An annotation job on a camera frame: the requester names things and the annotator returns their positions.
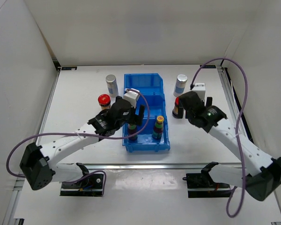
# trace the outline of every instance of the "white can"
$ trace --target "white can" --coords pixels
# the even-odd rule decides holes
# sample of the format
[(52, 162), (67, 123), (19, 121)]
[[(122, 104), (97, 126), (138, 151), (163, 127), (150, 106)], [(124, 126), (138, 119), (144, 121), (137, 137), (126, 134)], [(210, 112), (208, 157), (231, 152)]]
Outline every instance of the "white can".
[(187, 76), (186, 75), (179, 74), (177, 76), (176, 86), (175, 86), (174, 93), (173, 93), (175, 97), (179, 97), (180, 95), (183, 94), (186, 82), (187, 82)]
[(118, 96), (118, 85), (117, 85), (116, 76), (112, 75), (112, 74), (107, 75), (106, 83), (107, 83), (109, 96), (112, 98), (115, 98), (116, 96)]

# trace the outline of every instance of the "wall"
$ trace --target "wall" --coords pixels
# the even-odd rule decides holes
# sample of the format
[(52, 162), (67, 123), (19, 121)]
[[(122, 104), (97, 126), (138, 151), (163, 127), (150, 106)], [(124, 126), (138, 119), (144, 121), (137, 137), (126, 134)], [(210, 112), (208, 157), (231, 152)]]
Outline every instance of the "wall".
[(25, 0), (62, 66), (231, 55), (261, 0)]
[[(253, 139), (273, 156), (281, 156), (281, 0), (264, 0), (233, 57), (248, 76), (245, 107)], [(243, 78), (229, 67), (237, 94), (244, 96)], [(277, 189), (281, 205), (281, 186)]]
[[(11, 149), (35, 134), (56, 77), (37, 24), (22, 0), (0, 0), (0, 225), (15, 178), (5, 169)], [(11, 168), (19, 171), (23, 149)]]

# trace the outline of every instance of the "blue bin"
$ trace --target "blue bin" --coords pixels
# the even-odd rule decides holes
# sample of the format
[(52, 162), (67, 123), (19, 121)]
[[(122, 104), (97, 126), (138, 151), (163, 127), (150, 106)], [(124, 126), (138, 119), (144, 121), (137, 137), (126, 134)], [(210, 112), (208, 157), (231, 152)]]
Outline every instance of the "blue bin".
[[(123, 139), (123, 146), (126, 147), (128, 152), (170, 150), (169, 128), (163, 93), (163, 79), (159, 74), (125, 74), (124, 89), (125, 88), (135, 88), (145, 96), (150, 107), (150, 120), (145, 130), (138, 134), (137, 140), (131, 141), (129, 139)], [(140, 105), (146, 105), (142, 97), (137, 101), (137, 113)], [(164, 117), (163, 135), (160, 140), (156, 140), (152, 137), (152, 132), (157, 116), (159, 115)], [(147, 118), (148, 111), (146, 108), (143, 124), (137, 127), (137, 130), (143, 127)], [(127, 124), (123, 127), (123, 136), (128, 136)]]

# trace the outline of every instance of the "red lid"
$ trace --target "red lid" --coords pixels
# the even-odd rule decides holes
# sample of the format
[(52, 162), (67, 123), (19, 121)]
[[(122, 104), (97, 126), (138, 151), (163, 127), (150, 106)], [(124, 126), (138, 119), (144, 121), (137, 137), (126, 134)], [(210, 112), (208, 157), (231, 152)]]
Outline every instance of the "red lid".
[(102, 94), (98, 98), (98, 102), (100, 105), (108, 105), (111, 102), (111, 97), (106, 94)]
[(179, 97), (176, 98), (175, 105), (179, 105)]

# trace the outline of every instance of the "yellow cap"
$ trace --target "yellow cap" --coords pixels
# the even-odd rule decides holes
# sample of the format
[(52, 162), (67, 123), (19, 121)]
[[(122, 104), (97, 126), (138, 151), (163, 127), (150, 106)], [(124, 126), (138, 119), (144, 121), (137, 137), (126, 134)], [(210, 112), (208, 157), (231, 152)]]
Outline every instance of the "yellow cap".
[(157, 117), (157, 122), (158, 123), (162, 123), (164, 121), (164, 117), (163, 116), (158, 116)]

